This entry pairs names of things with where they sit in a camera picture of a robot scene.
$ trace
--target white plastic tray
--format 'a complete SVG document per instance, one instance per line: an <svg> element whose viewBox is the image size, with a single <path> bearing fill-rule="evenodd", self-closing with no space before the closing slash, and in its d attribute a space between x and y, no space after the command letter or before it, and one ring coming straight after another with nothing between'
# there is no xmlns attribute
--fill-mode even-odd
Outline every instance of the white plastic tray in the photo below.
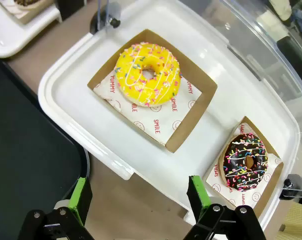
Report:
<svg viewBox="0 0 302 240"><path fill-rule="evenodd" d="M61 20L54 4L27 24L20 23L0 5L0 58L8 58L19 52L54 20Z"/></svg>
<svg viewBox="0 0 302 240"><path fill-rule="evenodd" d="M176 153L144 137L87 87L106 60L146 28L173 44L218 85L203 117ZM280 187L292 170L300 142L297 122L268 83L259 82L227 50L214 28L173 0L139 0L122 12L119 28L88 33L43 76L38 97L46 114L119 176L127 180L136 173L189 211L188 177L205 174L231 130L248 116L284 162L278 188L259 218L263 229L279 203ZM210 189L208 193L217 196Z"/></svg>

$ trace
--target yellow frosted donut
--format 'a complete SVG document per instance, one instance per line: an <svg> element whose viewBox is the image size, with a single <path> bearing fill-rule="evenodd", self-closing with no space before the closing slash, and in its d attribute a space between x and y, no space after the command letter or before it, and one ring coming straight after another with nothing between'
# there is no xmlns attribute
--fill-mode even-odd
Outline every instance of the yellow frosted donut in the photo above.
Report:
<svg viewBox="0 0 302 240"><path fill-rule="evenodd" d="M154 70L147 79L143 70ZM162 46L141 42L125 49L114 68L117 84L133 103L155 107L174 98L180 87L180 67L172 53Z"/></svg>

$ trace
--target screw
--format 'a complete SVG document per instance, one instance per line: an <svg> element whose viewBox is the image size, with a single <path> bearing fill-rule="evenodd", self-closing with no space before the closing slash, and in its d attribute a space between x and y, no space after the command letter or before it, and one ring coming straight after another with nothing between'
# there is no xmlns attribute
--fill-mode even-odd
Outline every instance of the screw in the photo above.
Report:
<svg viewBox="0 0 302 240"><path fill-rule="evenodd" d="M247 209L245 209L244 207L240 208L240 213L245 214L247 212Z"/></svg>
<svg viewBox="0 0 302 240"><path fill-rule="evenodd" d="M67 212L66 212L66 210L64 210L64 209L62 209L61 211L60 211L60 215L65 215Z"/></svg>
<svg viewBox="0 0 302 240"><path fill-rule="evenodd" d="M219 206L214 206L214 207L213 207L213 211L219 212L219 211L220 211L220 207L219 207Z"/></svg>

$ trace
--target brown table surface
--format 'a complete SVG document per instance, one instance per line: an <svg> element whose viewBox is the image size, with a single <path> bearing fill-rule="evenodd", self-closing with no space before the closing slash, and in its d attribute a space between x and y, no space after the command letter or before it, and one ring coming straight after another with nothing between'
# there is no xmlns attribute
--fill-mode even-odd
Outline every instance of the brown table surface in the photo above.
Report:
<svg viewBox="0 0 302 240"><path fill-rule="evenodd" d="M119 1L123 5L134 0ZM13 70L35 92L44 73L69 48L89 32L97 1L91 0L63 23L52 23L20 53L8 60ZM93 192L85 227L95 239L183 239L191 226L186 211L134 174L125 181L98 159L92 159ZM302 162L293 173L302 173ZM265 235L275 239L292 201L281 201Z"/></svg>

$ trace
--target yellow woven surface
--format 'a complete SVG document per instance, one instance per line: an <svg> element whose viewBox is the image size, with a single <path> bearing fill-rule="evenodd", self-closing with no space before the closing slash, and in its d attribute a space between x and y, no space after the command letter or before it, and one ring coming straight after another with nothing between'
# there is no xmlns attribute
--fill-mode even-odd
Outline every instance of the yellow woven surface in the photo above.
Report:
<svg viewBox="0 0 302 240"><path fill-rule="evenodd" d="M276 240L302 240L302 204L292 204L283 224L285 229L278 232Z"/></svg>

